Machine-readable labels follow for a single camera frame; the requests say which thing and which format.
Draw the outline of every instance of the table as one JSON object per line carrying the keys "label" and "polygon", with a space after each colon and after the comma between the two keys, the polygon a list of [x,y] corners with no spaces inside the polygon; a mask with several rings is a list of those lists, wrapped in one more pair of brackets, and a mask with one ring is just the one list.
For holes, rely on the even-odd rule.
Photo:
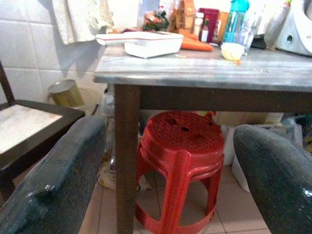
{"label": "table", "polygon": [[312,58],[282,51],[252,48],[236,63],[218,48],[143,59],[107,47],[94,81],[115,84],[118,234],[133,233],[140,109],[312,110]]}

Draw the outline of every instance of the small bowl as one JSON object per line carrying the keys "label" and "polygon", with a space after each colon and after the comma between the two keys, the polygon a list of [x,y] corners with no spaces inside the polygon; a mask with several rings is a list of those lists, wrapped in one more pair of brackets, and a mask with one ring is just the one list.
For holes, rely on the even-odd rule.
{"label": "small bowl", "polygon": [[245,47],[237,43],[225,42],[221,45],[221,54],[227,60],[240,60],[244,51]]}

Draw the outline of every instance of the red box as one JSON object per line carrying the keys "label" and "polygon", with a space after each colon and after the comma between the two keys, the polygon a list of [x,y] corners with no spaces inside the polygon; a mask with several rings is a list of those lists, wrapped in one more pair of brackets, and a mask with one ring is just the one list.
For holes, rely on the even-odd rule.
{"label": "red box", "polygon": [[209,25],[208,25],[209,34],[208,34],[207,42],[210,43],[213,40],[215,27],[216,27],[216,23],[218,22],[220,11],[218,9],[199,8],[198,12],[204,13],[205,15],[204,18],[209,19]]}

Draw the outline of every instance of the marble tabletop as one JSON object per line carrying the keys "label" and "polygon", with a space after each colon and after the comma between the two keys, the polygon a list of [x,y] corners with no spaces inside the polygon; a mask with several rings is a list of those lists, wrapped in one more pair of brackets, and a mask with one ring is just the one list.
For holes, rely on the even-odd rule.
{"label": "marble tabletop", "polygon": [[241,63],[213,52],[180,50],[155,58],[137,58],[123,46],[109,46],[97,65],[95,82],[267,91],[312,92],[312,58],[251,48]]}

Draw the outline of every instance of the white plastic container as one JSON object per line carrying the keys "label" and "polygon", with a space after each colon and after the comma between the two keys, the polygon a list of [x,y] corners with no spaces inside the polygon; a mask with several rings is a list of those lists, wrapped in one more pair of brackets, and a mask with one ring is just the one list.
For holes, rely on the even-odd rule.
{"label": "white plastic container", "polygon": [[233,161],[233,165],[232,165],[232,172],[235,176],[235,178],[237,179],[239,185],[247,192],[250,193],[249,187],[248,187],[248,183],[247,183],[247,179],[244,175],[244,172],[242,170],[242,168],[240,167],[240,164],[237,160],[237,157],[235,155],[234,157],[234,161]]}
{"label": "white plastic container", "polygon": [[234,156],[235,156],[235,150],[233,145],[233,134],[234,134],[235,127],[232,126],[221,126],[221,131],[223,133],[224,137],[224,161],[223,165],[232,165]]}
{"label": "white plastic container", "polygon": [[183,35],[167,32],[127,32],[98,34],[96,39],[101,45],[124,43],[127,54],[146,59],[178,52]]}
{"label": "white plastic container", "polygon": [[221,45],[221,54],[227,60],[240,60],[244,51],[245,47],[237,43],[224,42]]}

